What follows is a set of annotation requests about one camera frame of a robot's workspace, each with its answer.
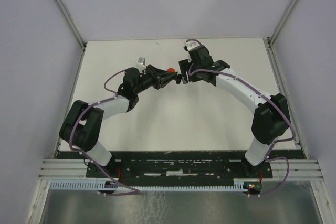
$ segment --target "metal floor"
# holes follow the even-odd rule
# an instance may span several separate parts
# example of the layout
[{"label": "metal floor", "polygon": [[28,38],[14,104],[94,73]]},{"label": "metal floor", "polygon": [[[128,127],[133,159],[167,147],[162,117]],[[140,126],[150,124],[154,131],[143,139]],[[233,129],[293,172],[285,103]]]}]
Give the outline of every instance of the metal floor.
[{"label": "metal floor", "polygon": [[[264,190],[277,183],[264,182]],[[261,198],[227,192],[157,192],[104,197],[95,191],[50,190],[41,223],[204,224],[322,223],[309,182],[287,183]]]}]

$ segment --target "white wall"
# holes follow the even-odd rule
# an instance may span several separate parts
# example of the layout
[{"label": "white wall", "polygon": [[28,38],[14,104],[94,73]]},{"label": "white wall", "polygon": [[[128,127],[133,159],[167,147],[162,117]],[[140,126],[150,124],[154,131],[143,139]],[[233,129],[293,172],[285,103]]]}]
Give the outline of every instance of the white wall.
[{"label": "white wall", "polygon": [[24,223],[80,48],[53,0],[0,0],[0,220]]},{"label": "white wall", "polygon": [[317,158],[336,203],[336,1],[301,0],[276,53],[309,156]]},{"label": "white wall", "polygon": [[85,41],[266,37],[289,0],[63,0]]}]

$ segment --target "white tabletop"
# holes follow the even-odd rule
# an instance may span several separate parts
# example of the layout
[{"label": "white tabletop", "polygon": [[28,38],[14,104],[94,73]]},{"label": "white tabletop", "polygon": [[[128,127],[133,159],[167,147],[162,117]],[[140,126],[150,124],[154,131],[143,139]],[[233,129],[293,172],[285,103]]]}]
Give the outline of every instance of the white tabletop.
[{"label": "white tabletop", "polygon": [[[261,38],[202,39],[214,61],[223,60],[238,74],[271,94],[278,89]],[[104,82],[114,73],[146,64],[179,71],[186,59],[184,40],[123,40],[89,42],[73,101],[93,102],[110,97]],[[117,90],[123,74],[110,81]],[[111,151],[246,150],[252,141],[253,116],[229,93],[205,82],[168,84],[139,94],[136,107],[103,121],[99,141]],[[290,136],[287,131],[284,137]],[[295,149],[293,142],[276,148]],[[68,151],[63,141],[60,147]]]}]

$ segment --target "cable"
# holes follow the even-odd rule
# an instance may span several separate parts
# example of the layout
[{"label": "cable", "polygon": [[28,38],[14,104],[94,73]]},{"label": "cable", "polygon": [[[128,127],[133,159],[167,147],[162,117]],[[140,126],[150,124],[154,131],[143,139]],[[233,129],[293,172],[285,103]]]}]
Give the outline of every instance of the cable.
[{"label": "cable", "polygon": [[105,84],[104,84],[104,88],[105,88],[106,90],[108,90],[108,91],[114,93],[115,96],[113,96],[113,97],[111,97],[111,98],[107,98],[107,99],[101,100],[101,101],[98,101],[98,102],[95,102],[95,103],[89,105],[86,109],[84,109],[83,112],[82,112],[82,113],[79,115],[79,117],[77,118],[77,121],[75,122],[74,127],[72,128],[71,135],[70,135],[70,139],[69,139],[69,146],[70,146],[70,149],[71,149],[72,151],[80,152],[80,154],[82,154],[84,157],[86,157],[86,158],[89,159],[91,162],[93,162],[93,163],[98,167],[98,169],[101,170],[101,172],[102,172],[105,176],[107,176],[110,180],[112,180],[113,182],[115,182],[117,185],[132,190],[132,191],[128,191],[128,192],[125,192],[125,193],[108,194],[108,196],[120,196],[120,195],[132,195],[132,194],[138,194],[138,193],[140,192],[140,190],[135,189],[135,188],[130,187],[130,186],[127,186],[127,185],[125,185],[125,184],[123,184],[123,183],[121,183],[121,182],[115,180],[114,178],[112,178],[112,176],[109,175],[108,172],[106,172],[105,169],[104,169],[102,166],[100,166],[96,161],[94,161],[94,160],[93,160],[89,155],[87,155],[83,150],[81,150],[81,149],[79,149],[79,148],[74,148],[72,142],[73,142],[73,139],[74,139],[74,134],[75,134],[76,128],[77,128],[79,122],[81,121],[81,119],[83,118],[83,116],[85,115],[86,112],[88,112],[92,107],[94,107],[94,106],[96,106],[96,105],[98,105],[98,104],[100,104],[100,103],[109,102],[109,101],[112,101],[112,100],[114,100],[114,99],[117,98],[118,94],[117,94],[115,91],[106,88],[106,84],[107,84],[113,77],[115,77],[116,75],[118,75],[118,74],[120,74],[120,73],[122,73],[122,72],[125,72],[125,70],[122,70],[122,71],[119,71],[118,73],[115,73],[115,74],[112,75],[109,79],[107,79],[107,81],[106,81]]},{"label": "cable", "polygon": [[275,140],[273,141],[269,151],[267,152],[267,154],[265,156],[268,156],[269,153],[272,151],[272,149],[274,148],[274,145],[280,142],[288,142],[288,141],[292,141],[295,139],[296,137],[296,132],[294,129],[294,126],[290,123],[290,121],[288,120],[288,118],[285,116],[285,114],[279,109],[278,106],[276,106],[268,97],[266,97],[265,95],[263,95],[259,90],[257,90],[256,88],[254,88],[253,86],[251,86],[249,83],[247,83],[246,81],[244,81],[243,79],[236,77],[233,74],[229,74],[229,73],[223,73],[223,72],[219,72],[219,71],[215,71],[215,70],[208,70],[208,69],[196,69],[193,72],[190,72],[191,68],[193,67],[194,64],[191,64],[189,70],[188,70],[188,74],[190,76],[192,76],[193,74],[197,73],[197,72],[208,72],[208,73],[216,73],[216,74],[221,74],[222,76],[228,76],[231,77],[233,79],[236,79],[237,81],[239,81],[240,83],[242,83],[243,85],[245,85],[246,87],[248,87],[249,89],[251,89],[253,92],[255,92],[258,96],[260,96],[261,98],[263,98],[264,100],[266,100],[267,102],[269,102],[269,104],[271,104],[276,111],[281,115],[281,117],[283,118],[283,120],[287,123],[288,127],[290,128],[291,132],[292,132],[292,137],[290,138],[286,138],[286,139],[280,139],[280,140]]},{"label": "cable", "polygon": [[88,167],[88,165],[85,163],[85,158],[83,158],[83,163],[86,167]]},{"label": "cable", "polygon": [[123,179],[122,179],[122,183],[125,184],[125,175],[124,175],[124,173],[122,173],[122,171],[120,171],[120,174],[121,174],[121,176],[123,177]]},{"label": "cable", "polygon": [[107,84],[113,77],[115,77],[115,76],[117,76],[118,74],[123,73],[123,72],[125,72],[125,71],[126,71],[126,69],[121,70],[121,71],[115,73],[114,75],[112,75],[109,79],[107,79],[106,82],[104,83],[104,89],[107,90],[107,91],[112,92],[115,96],[117,96],[118,93],[116,93],[116,92],[115,92],[114,90],[112,90],[112,89],[107,88],[107,87],[106,87],[106,84]]},{"label": "cable", "polygon": [[259,183],[262,182],[262,179],[263,179],[263,177],[262,177],[262,170],[260,170],[260,179],[259,179]]},{"label": "cable", "polygon": [[200,46],[202,45],[202,43],[198,39],[187,39],[185,42],[189,42],[189,41],[197,42]]},{"label": "cable", "polygon": [[120,168],[118,168],[117,170],[118,170],[118,181],[120,181],[120,176],[121,176]]},{"label": "cable", "polygon": [[273,143],[271,144],[268,152],[266,153],[265,155],[265,161],[268,161],[268,162],[272,162],[272,161],[275,161],[275,160],[279,160],[279,159],[284,159],[286,162],[287,162],[287,172],[286,172],[286,175],[283,179],[283,181],[280,183],[280,185],[278,187],[276,187],[275,189],[271,190],[271,191],[268,191],[264,194],[259,194],[257,195],[256,197],[260,197],[261,195],[265,196],[265,195],[269,195],[271,193],[274,193],[275,191],[279,190],[282,186],[284,186],[285,182],[286,182],[286,179],[288,177],[288,174],[289,174],[289,161],[286,157],[276,157],[276,158],[273,158],[273,159],[268,159],[268,155],[271,153],[271,151],[273,150],[274,146],[277,144],[277,143],[280,143],[280,142],[288,142],[288,141],[292,141],[295,139],[296,137],[296,132],[295,132],[295,129],[293,127],[293,125],[290,123],[290,121],[288,120],[288,118],[285,116],[285,114],[279,109],[279,107],[277,107],[268,97],[266,97],[265,95],[263,95],[259,90],[257,90],[256,88],[252,87],[249,83],[247,83],[246,81],[244,81],[243,79],[239,78],[239,77],[236,77],[234,76],[233,74],[229,74],[229,73],[223,73],[223,72],[219,72],[219,71],[215,71],[215,70],[207,70],[207,69],[196,69],[194,70],[193,72],[190,72],[192,66],[194,64],[191,64],[189,70],[188,70],[188,74],[189,76],[192,76],[193,74],[197,73],[197,72],[208,72],[208,73],[216,73],[216,74],[221,74],[223,76],[228,76],[228,77],[231,77],[237,81],[239,81],[240,83],[242,83],[243,85],[245,85],[246,87],[248,87],[249,89],[251,89],[253,92],[255,92],[258,96],[262,97],[264,100],[266,100],[267,102],[269,102],[275,109],[276,111],[281,115],[281,117],[283,118],[283,120],[288,124],[288,127],[290,128],[291,132],[292,132],[292,137],[290,138],[287,138],[287,139],[280,139],[280,140],[275,140],[273,141]]},{"label": "cable", "polygon": [[249,195],[249,197],[256,198],[256,197],[260,197],[260,196],[266,196],[266,195],[269,195],[269,194],[272,194],[272,193],[278,191],[281,187],[283,187],[285,185],[285,182],[286,182],[286,180],[288,178],[288,174],[289,174],[289,160],[286,157],[275,157],[275,158],[272,158],[272,159],[265,158],[265,160],[267,162],[273,162],[275,160],[280,160],[280,159],[285,160],[286,163],[287,163],[287,171],[286,171],[285,177],[282,180],[282,182],[280,183],[280,185],[277,186],[276,188],[272,189],[271,191],[266,192],[266,193],[261,193],[261,194],[258,194],[258,195]]}]

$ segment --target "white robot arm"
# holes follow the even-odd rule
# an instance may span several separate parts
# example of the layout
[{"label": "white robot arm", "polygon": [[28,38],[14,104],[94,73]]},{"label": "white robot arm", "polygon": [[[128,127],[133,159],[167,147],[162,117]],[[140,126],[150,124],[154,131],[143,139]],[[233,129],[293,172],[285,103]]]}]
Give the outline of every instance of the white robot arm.
[{"label": "white robot arm", "polygon": [[274,141],[284,134],[289,125],[274,105],[290,122],[287,100],[282,94],[275,96],[263,92],[241,78],[222,60],[214,62],[207,48],[198,41],[186,41],[184,49],[188,59],[179,62],[183,84],[206,81],[224,89],[244,104],[254,115],[254,138],[245,153],[245,161],[257,166],[265,160]]},{"label": "white robot arm", "polygon": [[99,142],[102,121],[131,111],[139,101],[138,94],[149,87],[162,89],[172,80],[177,84],[181,82],[182,76],[177,72],[143,65],[144,58],[140,58],[138,68],[125,71],[116,97],[93,103],[75,101],[60,129],[60,138],[67,141],[71,149],[76,146],[106,170],[114,170],[114,158]]}]

